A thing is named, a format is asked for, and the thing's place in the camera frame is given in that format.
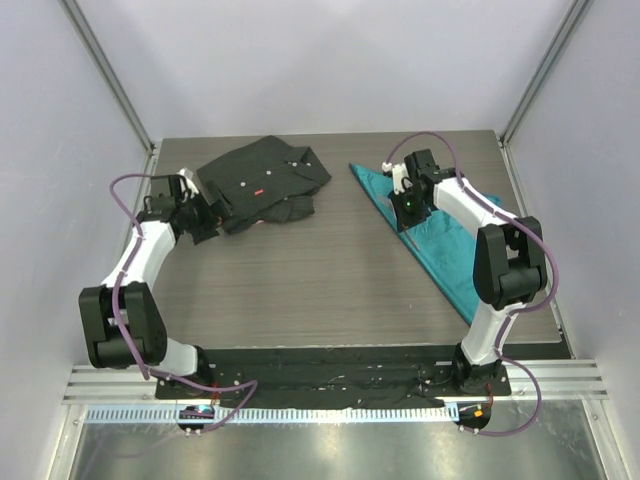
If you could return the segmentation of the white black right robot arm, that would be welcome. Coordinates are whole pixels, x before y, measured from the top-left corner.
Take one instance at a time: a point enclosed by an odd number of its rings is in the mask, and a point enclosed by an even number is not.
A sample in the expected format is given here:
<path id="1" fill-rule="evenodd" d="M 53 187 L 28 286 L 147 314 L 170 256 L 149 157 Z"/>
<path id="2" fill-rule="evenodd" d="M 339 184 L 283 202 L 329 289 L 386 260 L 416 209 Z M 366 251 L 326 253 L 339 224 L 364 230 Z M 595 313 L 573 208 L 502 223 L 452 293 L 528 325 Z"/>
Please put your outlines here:
<path id="1" fill-rule="evenodd" d="M 398 231 L 441 211 L 475 240 L 472 282 L 479 304 L 456 346 L 451 371 L 457 391 L 475 394 L 498 376 L 513 321 L 546 287 L 546 260 L 538 244 L 541 225 L 496 206 L 455 168 L 440 168 L 428 149 L 400 163 L 387 160 L 382 172 L 392 180 L 388 198 Z"/>

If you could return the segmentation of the silver metal fork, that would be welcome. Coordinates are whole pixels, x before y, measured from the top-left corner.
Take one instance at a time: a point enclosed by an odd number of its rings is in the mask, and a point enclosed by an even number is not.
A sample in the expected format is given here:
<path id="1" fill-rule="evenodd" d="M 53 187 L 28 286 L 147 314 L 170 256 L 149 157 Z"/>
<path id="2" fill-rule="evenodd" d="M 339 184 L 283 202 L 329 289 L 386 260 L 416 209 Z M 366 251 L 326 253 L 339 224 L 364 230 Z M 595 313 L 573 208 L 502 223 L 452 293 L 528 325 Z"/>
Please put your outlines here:
<path id="1" fill-rule="evenodd" d="M 393 207 L 392 201 L 388 198 L 388 197 L 384 197 L 384 196 L 380 196 L 379 199 L 383 202 L 383 204 L 385 205 L 385 207 L 390 211 L 390 213 L 393 215 L 394 219 L 397 219 L 396 217 L 396 213 L 395 213 L 395 209 Z M 416 241 L 413 239 L 413 237 L 410 235 L 408 230 L 405 230 L 402 232 L 402 236 L 408 240 L 408 242 L 410 243 L 410 245 L 416 250 L 419 251 L 420 248 L 417 245 Z"/>

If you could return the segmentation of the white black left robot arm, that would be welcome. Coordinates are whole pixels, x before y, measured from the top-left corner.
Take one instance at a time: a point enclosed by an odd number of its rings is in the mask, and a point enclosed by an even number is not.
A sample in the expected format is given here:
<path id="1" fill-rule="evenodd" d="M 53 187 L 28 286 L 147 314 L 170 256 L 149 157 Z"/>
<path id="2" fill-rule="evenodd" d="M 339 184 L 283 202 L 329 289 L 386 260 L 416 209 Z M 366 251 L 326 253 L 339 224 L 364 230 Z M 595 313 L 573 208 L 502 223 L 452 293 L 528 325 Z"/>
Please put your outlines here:
<path id="1" fill-rule="evenodd" d="M 213 239 L 230 216 L 222 195 L 200 188 L 192 171 L 148 176 L 150 191 L 138 212 L 109 185 L 131 222 L 131 235 L 113 270 L 78 298 L 90 364 L 96 369 L 139 368 L 146 379 L 177 382 L 190 398 L 205 397 L 214 374 L 204 350 L 170 338 L 153 296 L 161 267 L 185 235 L 194 244 Z"/>

